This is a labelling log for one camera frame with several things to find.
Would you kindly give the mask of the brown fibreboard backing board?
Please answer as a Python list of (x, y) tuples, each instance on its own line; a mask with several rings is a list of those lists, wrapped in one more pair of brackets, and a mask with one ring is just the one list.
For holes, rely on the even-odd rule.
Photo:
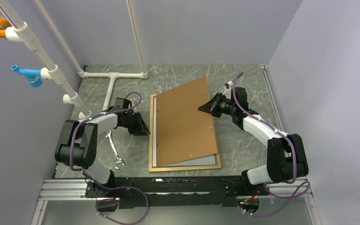
[(157, 165), (218, 153), (213, 117), (198, 107), (210, 101), (205, 76), (156, 95)]

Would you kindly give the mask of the light wooden picture frame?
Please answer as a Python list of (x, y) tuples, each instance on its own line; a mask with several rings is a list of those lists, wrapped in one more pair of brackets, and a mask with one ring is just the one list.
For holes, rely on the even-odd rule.
[(154, 150), (156, 150), (156, 94), (150, 96), (150, 131), (152, 134), (149, 136), (149, 162), (148, 171), (150, 173), (157, 172), (179, 172), (179, 171), (191, 171), (191, 170), (213, 170), (221, 169), (220, 154), (214, 154), (215, 165), (190, 165), (190, 166), (154, 166)]

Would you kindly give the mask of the white PVC pipe stand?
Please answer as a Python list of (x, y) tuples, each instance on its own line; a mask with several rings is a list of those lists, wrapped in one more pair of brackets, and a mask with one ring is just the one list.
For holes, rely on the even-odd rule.
[[(91, 73), (86, 72), (77, 61), (75, 55), (70, 50), (70, 47), (66, 43), (64, 37), (60, 33), (58, 27), (53, 22), (53, 19), (48, 14), (47, 10), (43, 6), (42, 2), (39, 0), (34, 1), (38, 11), (41, 13), (47, 25), (51, 28), (53, 34), (59, 41), (60, 45), (63, 47), (65, 53), (68, 55), (70, 61), (75, 66), (75, 69), (78, 75), (81, 78), (108, 78), (109, 85), (105, 100), (103, 103), (103, 110), (109, 107), (111, 101), (111, 95), (113, 93), (113, 87), (115, 81), (119, 78), (138, 78), (146, 79), (148, 78), (148, 72), (146, 69), (146, 62), (143, 57), (140, 38), (137, 31), (136, 18), (133, 12), (132, 1), (128, 0), (127, 2), (128, 13), (133, 29), (133, 34), (135, 37), (136, 49), (138, 52), (138, 57), (141, 64), (141, 71), (139, 73), (118, 73), (118, 72), (107, 72), (107, 73)], [(4, 18), (11, 24), (10, 27), (6, 28), (5, 35), (6, 40), (10, 42), (22, 43), (30, 51), (32, 51), (37, 58), (42, 62), (44, 67), (41, 70), (42, 79), (54, 80), (65, 92), (63, 96), (63, 103), (71, 104), (77, 107), (80, 110), (79, 118), (85, 119), (91, 116), (91, 111), (86, 107), (84, 101), (79, 96), (79, 94), (71, 87), (68, 83), (67, 78), (64, 73), (61, 71), (58, 65), (56, 65), (53, 60), (48, 56), (47, 52), (43, 49), (40, 40), (37, 38), (36, 34), (33, 32), (31, 27), (20, 18), (18, 13), (12, 7), (12, 5), (7, 0), (0, 0), (0, 12), (4, 15)]]

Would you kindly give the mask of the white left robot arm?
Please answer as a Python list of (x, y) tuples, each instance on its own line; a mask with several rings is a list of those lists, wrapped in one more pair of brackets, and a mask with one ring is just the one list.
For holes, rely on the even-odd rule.
[(96, 159), (98, 136), (118, 127), (126, 128), (133, 136), (149, 135), (141, 114), (135, 112), (134, 107), (129, 99), (118, 97), (113, 106), (92, 118), (65, 121), (55, 160), (84, 174), (103, 196), (112, 196), (116, 190), (115, 175)]

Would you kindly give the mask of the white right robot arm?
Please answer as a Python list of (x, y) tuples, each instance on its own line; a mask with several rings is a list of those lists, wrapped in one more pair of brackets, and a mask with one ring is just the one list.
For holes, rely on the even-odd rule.
[(243, 171), (240, 190), (250, 195), (260, 184), (290, 182), (307, 176), (309, 168), (301, 136), (276, 129), (250, 109), (244, 88), (236, 87), (230, 91), (230, 98), (218, 92), (198, 110), (217, 118), (222, 114), (230, 115), (235, 125), (266, 146), (266, 164)]

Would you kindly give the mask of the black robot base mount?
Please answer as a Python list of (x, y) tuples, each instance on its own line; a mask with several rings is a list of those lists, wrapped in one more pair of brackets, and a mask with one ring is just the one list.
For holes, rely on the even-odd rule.
[(122, 189), (109, 191), (107, 197), (118, 198), (120, 209), (145, 205), (235, 207), (235, 199), (268, 196), (262, 184), (249, 185), (242, 176), (117, 177), (115, 184)]

